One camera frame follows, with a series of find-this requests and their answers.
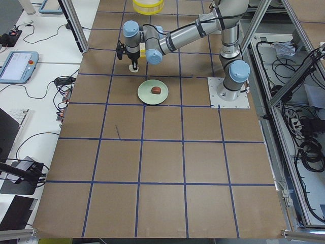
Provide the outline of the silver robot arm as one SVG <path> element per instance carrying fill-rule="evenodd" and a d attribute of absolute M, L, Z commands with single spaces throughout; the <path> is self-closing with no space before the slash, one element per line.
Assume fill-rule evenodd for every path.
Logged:
<path fill-rule="evenodd" d="M 141 43 L 145 45 L 147 62 L 158 65 L 164 55 L 220 31 L 222 47 L 219 59 L 225 78 L 217 87 L 217 94 L 225 101 L 234 101 L 250 75 L 250 66 L 240 57 L 239 45 L 239 20 L 246 13 L 248 5 L 248 1 L 213 2 L 210 13 L 203 14 L 194 22 L 167 33 L 163 33 L 155 25 L 139 26 L 137 22 L 129 20 L 123 25 L 125 42 L 117 43 L 117 57 L 122 59 L 127 55 L 131 60 L 130 69 L 137 71 Z"/>

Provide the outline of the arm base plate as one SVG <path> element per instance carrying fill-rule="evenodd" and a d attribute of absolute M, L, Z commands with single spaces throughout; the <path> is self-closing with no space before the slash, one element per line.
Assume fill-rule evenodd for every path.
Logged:
<path fill-rule="evenodd" d="M 230 91 L 224 87 L 223 80 L 222 77 L 207 78 L 211 108 L 249 109 L 245 84 L 238 91 Z"/>

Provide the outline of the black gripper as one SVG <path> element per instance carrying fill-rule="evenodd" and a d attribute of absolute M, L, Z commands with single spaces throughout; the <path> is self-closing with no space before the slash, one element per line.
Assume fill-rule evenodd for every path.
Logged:
<path fill-rule="evenodd" d="M 138 59 L 140 58 L 140 46 L 130 47 L 126 45 L 127 56 L 132 61 L 130 70 L 138 69 Z"/>

